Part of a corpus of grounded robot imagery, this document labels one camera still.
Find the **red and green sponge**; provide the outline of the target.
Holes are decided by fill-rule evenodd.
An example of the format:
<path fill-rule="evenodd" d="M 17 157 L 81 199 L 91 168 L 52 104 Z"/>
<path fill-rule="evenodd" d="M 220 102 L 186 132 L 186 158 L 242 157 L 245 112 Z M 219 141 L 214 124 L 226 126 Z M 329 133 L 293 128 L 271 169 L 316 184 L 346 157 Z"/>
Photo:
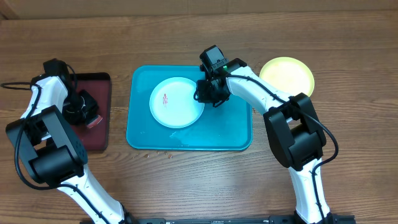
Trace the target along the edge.
<path fill-rule="evenodd" d="M 96 114 L 93 117 L 91 117 L 85 121 L 85 126 L 88 129 L 91 129 L 91 128 L 95 127 L 96 125 L 98 125 L 102 120 L 103 120 L 103 117 Z"/>

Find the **light blue plate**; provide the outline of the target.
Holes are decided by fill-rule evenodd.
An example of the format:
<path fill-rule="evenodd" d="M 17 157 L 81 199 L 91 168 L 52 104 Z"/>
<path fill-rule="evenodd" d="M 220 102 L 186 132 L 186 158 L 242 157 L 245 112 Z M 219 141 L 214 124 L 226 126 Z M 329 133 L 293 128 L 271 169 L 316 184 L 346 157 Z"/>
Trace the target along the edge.
<path fill-rule="evenodd" d="M 184 77 L 160 82 L 152 91 L 149 108 L 154 119 L 168 128 L 185 128 L 202 115 L 205 104 L 194 99 L 196 83 Z"/>

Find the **yellow-green plate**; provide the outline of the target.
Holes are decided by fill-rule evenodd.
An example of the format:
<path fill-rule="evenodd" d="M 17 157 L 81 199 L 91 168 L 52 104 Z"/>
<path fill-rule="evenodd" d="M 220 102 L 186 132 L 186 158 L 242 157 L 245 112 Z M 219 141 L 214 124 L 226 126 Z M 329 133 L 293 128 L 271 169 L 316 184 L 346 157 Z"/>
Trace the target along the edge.
<path fill-rule="evenodd" d="M 292 57 L 277 57 L 268 61 L 259 77 L 273 87 L 295 96 L 304 93 L 311 96 L 315 88 L 312 71 Z"/>

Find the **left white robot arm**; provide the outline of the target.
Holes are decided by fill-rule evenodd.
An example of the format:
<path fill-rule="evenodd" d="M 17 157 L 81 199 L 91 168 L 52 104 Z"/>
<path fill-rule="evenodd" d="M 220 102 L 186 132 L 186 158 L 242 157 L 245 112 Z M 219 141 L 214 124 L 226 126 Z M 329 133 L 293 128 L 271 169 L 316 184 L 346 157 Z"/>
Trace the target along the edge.
<path fill-rule="evenodd" d="M 1 87 L 32 92 L 20 119 L 6 126 L 14 147 L 14 165 L 21 181 L 35 190 L 57 189 L 72 198 L 92 223 L 135 223 L 88 167 L 76 124 L 98 124 L 96 100 L 77 91 L 75 71 L 56 58 L 44 62 L 44 73 L 30 82 L 2 83 Z"/>

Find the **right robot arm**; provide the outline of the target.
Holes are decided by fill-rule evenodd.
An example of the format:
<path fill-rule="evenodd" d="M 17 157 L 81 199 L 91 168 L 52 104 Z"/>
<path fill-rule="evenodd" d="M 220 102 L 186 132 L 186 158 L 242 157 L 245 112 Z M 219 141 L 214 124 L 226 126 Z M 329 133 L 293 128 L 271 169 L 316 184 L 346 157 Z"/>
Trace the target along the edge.
<path fill-rule="evenodd" d="M 241 59 L 228 60 L 215 45 L 200 54 L 205 78 L 197 81 L 194 99 L 218 107 L 238 96 L 263 115 L 270 149 L 288 168 L 296 196 L 298 223 L 328 223 L 330 208 L 323 193 L 320 168 L 326 137 L 310 98 L 292 96 L 261 80 Z"/>

